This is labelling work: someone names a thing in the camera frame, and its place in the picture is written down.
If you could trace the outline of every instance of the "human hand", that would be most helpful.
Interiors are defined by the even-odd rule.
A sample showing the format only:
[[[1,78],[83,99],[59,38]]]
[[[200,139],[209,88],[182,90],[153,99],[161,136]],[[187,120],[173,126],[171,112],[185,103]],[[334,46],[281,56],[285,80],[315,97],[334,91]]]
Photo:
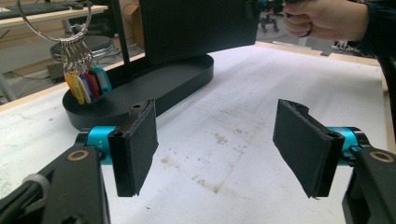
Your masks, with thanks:
[[[347,0],[303,0],[286,4],[283,13],[290,35],[310,31],[310,36],[328,40],[362,40],[369,21],[366,5]]]

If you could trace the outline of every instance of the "dark sleeve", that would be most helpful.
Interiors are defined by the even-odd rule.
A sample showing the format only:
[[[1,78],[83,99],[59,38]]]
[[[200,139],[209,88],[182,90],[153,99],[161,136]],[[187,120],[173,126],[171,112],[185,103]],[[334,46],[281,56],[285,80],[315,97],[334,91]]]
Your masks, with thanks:
[[[361,42],[349,42],[365,53],[381,56],[396,56],[396,1],[367,2],[370,20]]]

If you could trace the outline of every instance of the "metal leg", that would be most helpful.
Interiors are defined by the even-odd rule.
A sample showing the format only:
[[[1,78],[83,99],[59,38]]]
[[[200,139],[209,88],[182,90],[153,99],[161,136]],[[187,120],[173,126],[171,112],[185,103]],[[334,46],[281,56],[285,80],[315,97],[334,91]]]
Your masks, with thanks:
[[[17,100],[17,96],[15,96],[15,93],[9,87],[2,73],[0,73],[0,91],[3,92],[9,102]]]

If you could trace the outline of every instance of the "key ring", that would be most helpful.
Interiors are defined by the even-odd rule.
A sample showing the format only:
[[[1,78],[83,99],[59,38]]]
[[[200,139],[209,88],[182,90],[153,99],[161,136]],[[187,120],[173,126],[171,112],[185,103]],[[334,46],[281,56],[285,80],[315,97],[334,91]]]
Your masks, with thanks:
[[[33,27],[33,25],[27,20],[27,18],[26,18],[26,16],[25,16],[24,12],[23,12],[23,10],[22,10],[22,7],[21,7],[21,0],[17,0],[17,6],[18,6],[18,9],[20,10],[21,17],[22,17],[23,20],[26,22],[27,26],[29,26],[29,28],[30,28],[33,32],[35,32],[37,35],[39,35],[39,36],[41,36],[41,37],[43,37],[43,38],[45,38],[45,39],[48,39],[48,40],[50,40],[50,41],[54,41],[54,42],[57,42],[57,43],[61,43],[62,38],[53,38],[53,37],[44,35],[43,33],[37,31],[37,29],[36,29],[35,27]],[[83,24],[82,29],[78,32],[78,34],[76,34],[76,35],[74,35],[74,36],[72,36],[72,37],[70,37],[70,38],[78,38],[79,36],[85,35],[85,34],[87,33],[87,29],[88,29],[88,26],[90,25],[91,16],[92,16],[90,0],[87,0],[87,6],[88,6],[88,16],[87,16],[87,20],[85,21],[85,24]]]

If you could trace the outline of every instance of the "person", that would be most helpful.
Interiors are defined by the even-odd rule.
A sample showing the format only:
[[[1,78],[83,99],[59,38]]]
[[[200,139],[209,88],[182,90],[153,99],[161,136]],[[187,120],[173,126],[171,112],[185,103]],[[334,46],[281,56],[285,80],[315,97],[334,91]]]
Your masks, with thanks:
[[[393,129],[396,134],[396,0],[357,3],[347,0],[302,0],[283,8],[290,35],[348,45],[379,61],[387,81]]]

